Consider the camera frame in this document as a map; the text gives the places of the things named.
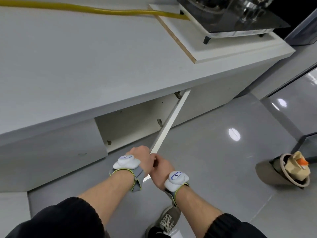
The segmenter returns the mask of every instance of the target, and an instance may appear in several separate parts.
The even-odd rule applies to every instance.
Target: person's left hand
[[[150,154],[150,149],[146,146],[139,146],[132,148],[126,155],[133,155],[136,159],[140,160],[140,167],[145,173],[145,177],[150,173],[153,168],[155,160],[155,153]]]

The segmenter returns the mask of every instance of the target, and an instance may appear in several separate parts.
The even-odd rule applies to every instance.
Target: black glass stove top
[[[209,33],[262,30],[290,27],[280,17],[265,9],[256,20],[248,17],[238,0],[228,0],[221,8],[202,7],[196,0],[177,0]]]

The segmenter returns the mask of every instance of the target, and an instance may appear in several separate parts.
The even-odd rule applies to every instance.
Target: yellow hose
[[[0,0],[0,6],[4,7],[27,7],[27,8],[40,8],[40,9],[53,9],[73,12],[86,12],[104,15],[156,15],[171,17],[183,20],[189,20],[186,15],[180,15],[172,12],[153,11],[153,10],[111,10],[89,6],[80,6],[69,3],[59,2],[44,2],[44,1],[31,1],[31,0]]]

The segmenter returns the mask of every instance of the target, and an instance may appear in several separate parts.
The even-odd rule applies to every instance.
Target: wristband
[[[165,181],[165,192],[172,200],[172,204],[174,207],[177,207],[176,204],[176,193],[183,185],[188,184],[189,177],[183,172],[173,171],[169,174],[168,179]]]
[[[116,163],[113,165],[113,169],[109,171],[109,175],[113,175],[113,173],[118,170],[129,170],[134,175],[134,184],[130,189],[131,192],[137,192],[142,189],[143,179],[144,179],[144,171],[139,166],[141,163],[140,160],[135,159],[133,155],[121,156]]]

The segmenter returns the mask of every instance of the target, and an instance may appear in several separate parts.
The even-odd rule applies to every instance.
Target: white shoelace
[[[161,220],[160,222],[160,225],[165,227],[167,233],[170,233],[175,226],[174,221],[173,222],[171,221],[172,221],[172,216],[170,216],[169,214],[166,214],[163,220]]]

